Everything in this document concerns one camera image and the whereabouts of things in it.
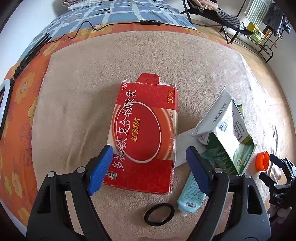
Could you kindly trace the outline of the beige fleece blanket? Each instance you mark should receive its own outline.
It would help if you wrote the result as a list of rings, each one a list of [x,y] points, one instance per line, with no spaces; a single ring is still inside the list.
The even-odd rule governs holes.
[[[222,89],[225,103],[243,106],[244,121],[211,128],[209,142],[222,133],[232,149],[227,160],[242,168],[239,154],[268,151],[295,156],[295,129],[278,82],[269,72],[255,76],[235,50],[191,34],[126,31],[59,43],[50,57],[38,96],[32,128],[37,185],[46,174],[71,173],[109,144],[114,159],[104,183],[92,196],[113,240],[179,238],[186,240],[201,210],[179,211],[161,227],[144,213],[162,202],[176,205],[189,167],[174,167],[192,144],[191,135]]]

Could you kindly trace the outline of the green striped towel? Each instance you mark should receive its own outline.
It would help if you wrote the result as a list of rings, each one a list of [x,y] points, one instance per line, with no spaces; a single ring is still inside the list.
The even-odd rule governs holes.
[[[245,17],[254,26],[259,26],[266,16],[272,0],[250,0],[248,2]]]

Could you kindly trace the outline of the orange floral bed sheet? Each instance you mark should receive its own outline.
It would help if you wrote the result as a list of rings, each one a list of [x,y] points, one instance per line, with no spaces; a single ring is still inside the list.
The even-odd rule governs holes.
[[[172,31],[195,35],[228,47],[221,37],[173,25],[149,26],[139,23],[89,24],[80,30],[55,37],[40,46],[29,64],[15,79],[1,134],[1,201],[7,213],[22,225],[28,224],[37,183],[32,161],[32,125],[37,99],[50,57],[58,50],[97,36],[128,31]]]

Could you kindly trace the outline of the pink clothing on chair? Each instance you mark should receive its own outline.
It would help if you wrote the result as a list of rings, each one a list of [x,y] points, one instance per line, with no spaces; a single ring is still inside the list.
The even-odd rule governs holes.
[[[217,11],[218,4],[209,0],[199,0],[202,8]]]

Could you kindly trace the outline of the black folding chair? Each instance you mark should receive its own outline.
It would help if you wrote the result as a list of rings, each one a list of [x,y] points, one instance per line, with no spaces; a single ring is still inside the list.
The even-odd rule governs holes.
[[[243,22],[234,15],[228,14],[221,8],[219,8],[217,1],[182,1],[184,6],[184,11],[181,12],[181,15],[186,13],[188,20],[190,23],[192,23],[190,14],[192,15],[200,15],[203,18],[207,18],[211,21],[214,21],[219,26],[221,26],[220,31],[224,33],[225,39],[227,44],[233,43],[235,38],[239,33],[243,35],[251,36],[253,34],[252,31],[248,30]],[[228,41],[228,36],[225,31],[225,27],[231,28],[236,31],[234,37],[231,39],[231,41]]]

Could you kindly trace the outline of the white snack wrapper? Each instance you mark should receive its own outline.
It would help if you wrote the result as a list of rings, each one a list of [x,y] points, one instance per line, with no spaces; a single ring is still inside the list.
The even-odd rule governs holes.
[[[200,143],[200,141],[192,136],[193,133],[193,128],[180,133],[177,135],[176,138],[176,147],[177,147],[177,152],[176,152],[176,161],[174,167],[178,167],[186,162],[186,150],[190,146],[194,146],[196,150],[201,154],[205,152],[205,147],[203,144]]]

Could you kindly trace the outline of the striped clothing on chair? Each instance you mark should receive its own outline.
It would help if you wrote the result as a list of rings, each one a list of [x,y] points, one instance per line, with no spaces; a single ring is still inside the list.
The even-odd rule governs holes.
[[[241,20],[234,15],[228,14],[227,12],[217,9],[217,14],[220,16],[221,20],[226,22],[231,28],[235,28],[238,30],[245,30],[245,27]]]

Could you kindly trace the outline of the yellow crate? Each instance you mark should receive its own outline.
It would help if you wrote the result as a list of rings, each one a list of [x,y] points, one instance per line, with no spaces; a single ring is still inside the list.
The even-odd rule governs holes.
[[[255,26],[252,22],[250,22],[247,26],[247,30],[252,32],[251,35],[248,35],[248,37],[254,41],[256,44],[260,45],[261,42],[264,40],[264,33]]]

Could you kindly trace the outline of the black tripod stand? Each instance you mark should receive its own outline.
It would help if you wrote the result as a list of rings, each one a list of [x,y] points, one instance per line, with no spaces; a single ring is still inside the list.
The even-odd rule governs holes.
[[[24,68],[29,64],[29,62],[35,57],[35,55],[38,53],[38,51],[41,50],[41,48],[51,39],[49,37],[49,33],[46,33],[41,39],[36,42],[36,44],[30,49],[30,51],[27,53],[27,55],[22,59],[22,61],[19,63],[19,65],[16,67],[16,70],[14,71],[14,74],[12,76],[12,80],[15,80],[21,72],[24,70]]]

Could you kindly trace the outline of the dark hanging jacket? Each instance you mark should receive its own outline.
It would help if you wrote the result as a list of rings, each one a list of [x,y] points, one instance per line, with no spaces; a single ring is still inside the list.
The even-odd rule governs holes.
[[[273,34],[275,37],[277,37],[280,33],[284,16],[285,15],[282,10],[269,8],[262,21],[264,24],[273,29]]]

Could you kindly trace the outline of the black clothes rack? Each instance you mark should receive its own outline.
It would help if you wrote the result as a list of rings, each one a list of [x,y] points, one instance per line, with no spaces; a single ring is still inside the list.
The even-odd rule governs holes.
[[[269,8],[282,10],[280,8],[280,6],[275,1],[272,1]],[[278,34],[277,37],[274,36],[273,29],[271,29],[269,26],[267,26],[263,22],[261,22],[261,24],[258,26],[258,28],[264,33],[264,40],[261,42],[260,45],[256,44],[254,41],[252,41],[247,35],[246,36],[254,44],[256,44],[259,47],[258,54],[264,59],[265,63],[268,63],[273,57],[273,50],[275,48],[277,48],[278,41],[283,39],[283,34],[284,33],[290,34],[290,32],[291,32],[290,22],[287,19],[287,17],[284,16],[282,27],[281,27],[280,33]]]

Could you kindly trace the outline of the light blue tube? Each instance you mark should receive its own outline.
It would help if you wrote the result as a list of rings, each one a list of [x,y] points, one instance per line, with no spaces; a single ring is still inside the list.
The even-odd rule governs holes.
[[[191,172],[177,200],[181,216],[186,217],[188,214],[195,213],[201,207],[205,197],[206,194],[201,192]]]

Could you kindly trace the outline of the green white milk carton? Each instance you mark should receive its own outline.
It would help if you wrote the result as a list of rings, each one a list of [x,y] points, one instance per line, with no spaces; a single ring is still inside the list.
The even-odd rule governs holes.
[[[242,175],[256,147],[243,115],[225,89],[198,122],[192,136],[205,148],[202,158],[228,175]]]

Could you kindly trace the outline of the orange bottle cap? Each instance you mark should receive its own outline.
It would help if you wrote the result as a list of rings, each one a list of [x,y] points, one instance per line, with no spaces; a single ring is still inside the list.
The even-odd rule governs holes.
[[[269,153],[267,151],[258,153],[255,158],[255,168],[259,171],[266,171],[269,166]]]

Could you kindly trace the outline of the red medicine box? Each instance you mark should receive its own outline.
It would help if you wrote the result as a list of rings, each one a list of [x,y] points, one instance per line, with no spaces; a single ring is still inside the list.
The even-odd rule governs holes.
[[[178,90],[157,74],[123,80],[116,98],[107,144],[113,160],[105,185],[168,194],[176,160]]]

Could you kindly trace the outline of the blue checkered bed sheet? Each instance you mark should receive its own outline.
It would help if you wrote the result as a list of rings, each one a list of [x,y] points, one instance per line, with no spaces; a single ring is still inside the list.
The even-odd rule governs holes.
[[[45,34],[56,39],[63,34],[78,30],[80,26],[86,27],[86,21],[89,21],[94,27],[98,27],[100,24],[138,22],[140,20],[156,20],[163,24],[195,29],[177,9],[172,8],[165,1],[101,1],[90,6],[68,10],[55,18],[34,38],[27,50]]]

